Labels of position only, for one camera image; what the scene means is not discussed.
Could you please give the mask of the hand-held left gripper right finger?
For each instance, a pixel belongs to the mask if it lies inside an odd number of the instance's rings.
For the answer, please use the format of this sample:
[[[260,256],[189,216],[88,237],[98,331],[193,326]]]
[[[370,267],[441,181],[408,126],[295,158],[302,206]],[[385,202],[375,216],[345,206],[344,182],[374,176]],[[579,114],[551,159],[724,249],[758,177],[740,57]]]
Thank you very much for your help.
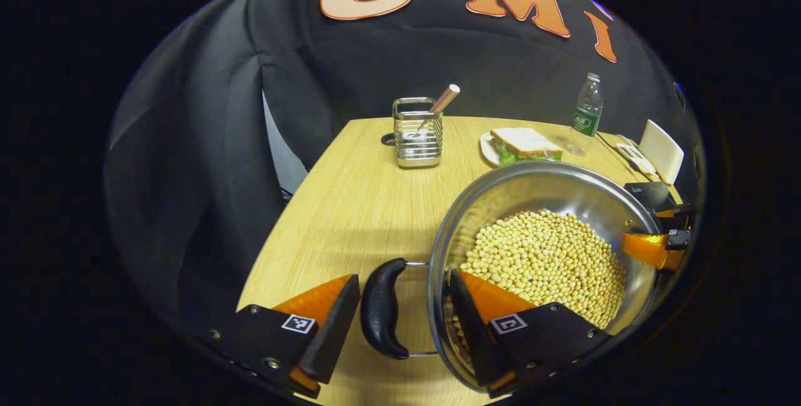
[[[611,338],[562,303],[535,305],[464,270],[451,270],[449,289],[459,342],[492,398],[572,372]]]

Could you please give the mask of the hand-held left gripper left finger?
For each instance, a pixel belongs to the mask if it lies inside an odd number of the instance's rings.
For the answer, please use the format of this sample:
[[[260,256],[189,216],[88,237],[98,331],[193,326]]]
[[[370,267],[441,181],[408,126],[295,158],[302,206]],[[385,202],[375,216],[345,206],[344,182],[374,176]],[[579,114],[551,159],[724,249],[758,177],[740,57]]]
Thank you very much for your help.
[[[317,398],[331,381],[360,298],[358,275],[348,274],[274,307],[250,304],[212,324],[207,347],[269,386]]]

